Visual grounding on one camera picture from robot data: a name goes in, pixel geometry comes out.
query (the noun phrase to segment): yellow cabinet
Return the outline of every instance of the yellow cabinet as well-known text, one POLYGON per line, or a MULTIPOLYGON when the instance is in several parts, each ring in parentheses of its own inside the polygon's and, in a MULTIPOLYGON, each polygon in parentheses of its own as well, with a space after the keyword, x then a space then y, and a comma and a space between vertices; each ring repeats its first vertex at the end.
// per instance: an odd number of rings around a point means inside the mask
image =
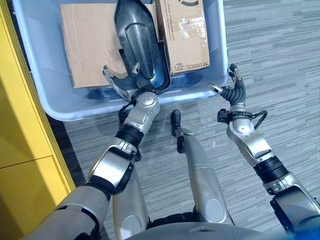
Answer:
POLYGON ((67 195, 52 156, 1 168, 0 183, 1 239, 27 234, 67 195))
POLYGON ((0 0, 0 239, 29 233, 74 188, 0 0))

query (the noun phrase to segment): gray carpet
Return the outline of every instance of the gray carpet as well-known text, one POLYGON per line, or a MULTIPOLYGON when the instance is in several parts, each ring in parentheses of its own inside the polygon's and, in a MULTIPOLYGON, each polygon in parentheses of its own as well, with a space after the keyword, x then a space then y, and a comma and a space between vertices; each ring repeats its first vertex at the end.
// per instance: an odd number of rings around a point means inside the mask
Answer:
MULTIPOLYGON (((244 73, 247 109, 269 113, 258 131, 319 198, 320 1, 225 0, 224 14, 228 61, 244 73)), ((235 224, 268 233, 282 231, 269 205, 271 197, 228 139, 227 126, 217 123, 218 110, 228 107, 221 97, 213 97, 161 108, 141 143, 142 160, 136 164, 151 219, 187 212, 194 206, 187 162, 176 152, 170 133, 170 113, 179 109, 183 126, 194 131, 216 169, 235 224)), ((65 122, 69 139, 63 135, 63 126, 52 127, 79 185, 116 134, 118 117, 110 114, 65 122)), ((110 209, 104 226, 115 239, 112 224, 110 209)))

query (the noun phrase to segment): light blue plastic bin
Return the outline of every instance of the light blue plastic bin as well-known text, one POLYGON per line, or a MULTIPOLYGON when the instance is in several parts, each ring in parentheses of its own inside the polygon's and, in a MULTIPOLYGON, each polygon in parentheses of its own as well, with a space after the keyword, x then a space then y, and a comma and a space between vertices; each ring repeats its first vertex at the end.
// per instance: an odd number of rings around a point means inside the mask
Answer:
MULTIPOLYGON (((73 88, 59 8, 60 4, 116 2, 116 0, 13 0, 34 84, 43 109, 52 118, 74 121, 117 112, 126 104, 110 88, 73 88)), ((215 94, 208 90, 208 83, 218 86, 225 86, 228 83, 223 1, 203 0, 203 2, 210 67, 173 77, 171 86, 158 95, 162 105, 212 97, 215 94)))

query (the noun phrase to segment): robotic arm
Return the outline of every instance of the robotic arm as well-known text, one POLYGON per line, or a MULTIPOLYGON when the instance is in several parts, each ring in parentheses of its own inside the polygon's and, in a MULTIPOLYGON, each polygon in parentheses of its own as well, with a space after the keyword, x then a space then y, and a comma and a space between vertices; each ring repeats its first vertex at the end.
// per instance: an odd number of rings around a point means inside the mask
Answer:
POLYGON ((156 94, 137 86, 139 63, 125 79, 103 74, 125 100, 134 103, 122 127, 89 171, 88 182, 73 190, 25 240, 95 240, 105 221, 112 195, 121 193, 134 170, 138 146, 160 111, 156 94))
POLYGON ((235 82, 234 89, 208 85, 230 102, 230 111, 221 109, 218 112, 218 122, 228 124, 227 136, 253 167, 266 191, 274 196, 270 204, 284 229, 295 233, 309 226, 319 226, 319 203, 296 176, 285 168, 266 140, 256 131, 267 116, 267 111, 252 114, 246 110, 246 90, 241 71, 234 64, 230 65, 229 70, 235 82), (252 119, 259 116, 262 117, 254 126, 252 119))

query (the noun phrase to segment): cardboard box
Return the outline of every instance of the cardboard box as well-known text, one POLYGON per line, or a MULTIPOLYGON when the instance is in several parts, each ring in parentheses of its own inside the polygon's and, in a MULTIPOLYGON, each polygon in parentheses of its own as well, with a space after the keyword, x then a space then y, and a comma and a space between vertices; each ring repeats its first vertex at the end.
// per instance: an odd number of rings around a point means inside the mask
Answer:
POLYGON ((164 40, 171 75, 210 65, 202 0, 156 0, 159 38, 164 40))
MULTIPOLYGON (((158 34, 156 7, 146 4, 158 34)), ((115 3, 80 3, 60 6, 64 46, 75 88, 109 85, 104 65, 118 78, 127 76, 119 54, 121 44, 114 23, 115 3)))

